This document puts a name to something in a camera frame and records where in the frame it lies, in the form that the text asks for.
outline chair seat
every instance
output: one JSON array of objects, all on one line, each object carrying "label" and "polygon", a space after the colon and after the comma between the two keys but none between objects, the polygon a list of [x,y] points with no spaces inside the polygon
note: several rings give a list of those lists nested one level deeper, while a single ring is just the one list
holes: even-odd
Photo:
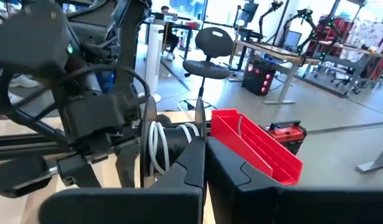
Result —
[{"label": "chair seat", "polygon": [[183,61],[183,68],[192,75],[206,78],[223,79],[230,75],[230,70],[207,61]]}]

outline office chair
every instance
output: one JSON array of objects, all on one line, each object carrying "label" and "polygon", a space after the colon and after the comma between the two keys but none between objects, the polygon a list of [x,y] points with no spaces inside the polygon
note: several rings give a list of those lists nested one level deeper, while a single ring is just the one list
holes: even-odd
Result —
[{"label": "office chair", "polygon": [[[206,55],[204,61],[185,60],[183,61],[183,68],[187,72],[184,76],[198,75],[202,77],[201,87],[199,88],[198,97],[202,97],[204,94],[205,78],[224,79],[230,75],[230,70],[227,67],[221,67],[212,63],[210,60],[217,57],[226,57],[231,55],[233,51],[234,42],[230,35],[217,27],[208,27],[199,31],[196,36],[196,45],[198,49],[201,49]],[[191,104],[191,101],[196,99],[182,100],[177,103],[179,110],[182,110],[181,104],[187,105],[187,110],[194,110],[195,104]],[[215,106],[208,102],[204,102],[205,108],[214,108]]]},{"label": "office chair", "polygon": [[[326,60],[329,58],[334,58],[334,57],[333,56],[327,56]],[[334,63],[341,62],[339,64],[344,65],[346,67],[344,67],[344,68],[330,67],[330,68],[327,68],[329,71],[335,72],[335,74],[338,72],[338,73],[341,73],[341,74],[347,76],[347,78],[336,78],[336,76],[335,76],[335,78],[333,78],[331,80],[331,83],[338,81],[335,84],[335,87],[338,87],[341,83],[344,86],[346,86],[346,85],[350,84],[355,73],[358,73],[360,78],[364,78],[366,76],[366,73],[367,73],[367,66],[363,66],[363,65],[366,64],[367,60],[369,60],[369,57],[367,55],[363,55],[357,62],[351,62],[350,60],[338,59],[338,58],[336,58],[336,60],[330,60],[330,62],[334,62]],[[353,85],[352,91],[355,94],[359,94],[361,91],[361,86],[356,84],[356,83],[351,83],[351,84]]]}]

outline wheel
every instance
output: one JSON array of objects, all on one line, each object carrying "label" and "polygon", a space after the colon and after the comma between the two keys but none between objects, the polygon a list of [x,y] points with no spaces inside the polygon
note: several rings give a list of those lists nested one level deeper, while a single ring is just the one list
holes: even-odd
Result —
[{"label": "wheel", "polygon": [[354,94],[359,94],[361,92],[361,89],[357,88],[357,87],[354,87],[352,91],[353,91]]}]

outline red bin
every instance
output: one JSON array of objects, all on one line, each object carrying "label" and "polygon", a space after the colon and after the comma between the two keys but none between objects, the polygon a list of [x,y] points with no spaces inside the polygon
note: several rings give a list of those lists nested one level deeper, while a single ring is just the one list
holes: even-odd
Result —
[{"label": "red bin", "polygon": [[213,110],[210,135],[279,183],[299,182],[302,161],[237,110]]}]

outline gray floor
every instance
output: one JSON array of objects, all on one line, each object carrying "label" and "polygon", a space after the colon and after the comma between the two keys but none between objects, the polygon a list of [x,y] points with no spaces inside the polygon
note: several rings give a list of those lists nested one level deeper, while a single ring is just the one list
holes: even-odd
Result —
[{"label": "gray floor", "polygon": [[[141,48],[138,54],[136,71],[139,73],[144,70],[144,51],[145,48]],[[173,62],[163,60],[163,63],[173,74],[161,66],[158,94],[162,96],[162,100],[157,107],[159,111],[177,110],[178,101],[197,96],[201,78],[184,77],[181,57],[176,57]],[[272,89],[279,85],[280,82],[274,81]],[[22,88],[12,91],[19,95],[29,92]],[[295,105],[263,104],[263,100],[276,99],[280,91],[281,87],[278,87],[266,97],[260,97],[241,88],[239,83],[207,80],[204,100],[220,109],[237,108],[257,124],[298,119],[309,131],[383,122],[383,87],[367,89],[360,95],[342,99],[305,82],[294,80],[286,98],[296,101]],[[28,110],[37,111],[49,100],[49,95],[44,96],[44,99],[29,106]],[[309,135],[298,154],[304,162],[300,184],[383,186],[383,169],[365,175],[354,170],[356,165],[375,159],[382,149],[383,126]]]}]

